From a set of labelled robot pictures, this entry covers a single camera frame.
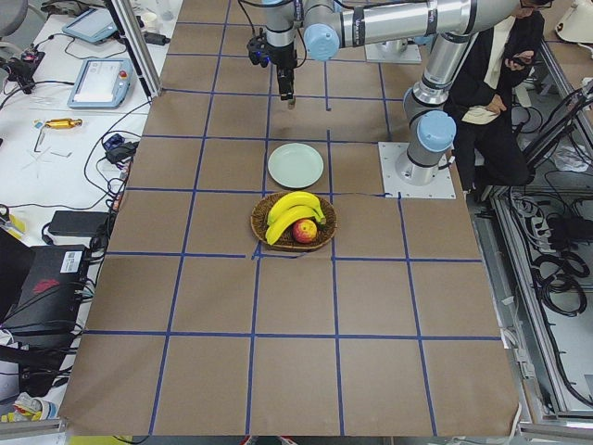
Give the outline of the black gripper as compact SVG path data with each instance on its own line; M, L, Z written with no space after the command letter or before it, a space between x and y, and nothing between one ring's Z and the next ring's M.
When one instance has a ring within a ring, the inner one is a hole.
M282 100L294 100L294 71L297 67L297 51L294 44L270 45L270 61L277 67L277 83Z

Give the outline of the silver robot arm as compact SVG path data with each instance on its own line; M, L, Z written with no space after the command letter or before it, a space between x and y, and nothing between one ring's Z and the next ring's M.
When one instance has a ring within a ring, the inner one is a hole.
M277 68L283 100L294 97L298 30L311 59L327 61L346 47L416 36L435 38L422 78L408 91L404 110L411 140L397 161L400 175L412 181L432 176L450 149L456 127L442 110L448 92L467 58L477 33L507 18L516 1L398 1L380 6L337 10L333 1L263 1L264 29L247 48L253 64Z

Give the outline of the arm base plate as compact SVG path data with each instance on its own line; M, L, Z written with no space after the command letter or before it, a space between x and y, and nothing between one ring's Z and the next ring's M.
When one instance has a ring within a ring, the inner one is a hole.
M408 143L379 142L384 194L391 198L455 199L450 162L443 154L433 167L420 167L408 157Z
M399 39L365 45L365 56L369 62L420 65L422 56L419 46L413 41Z

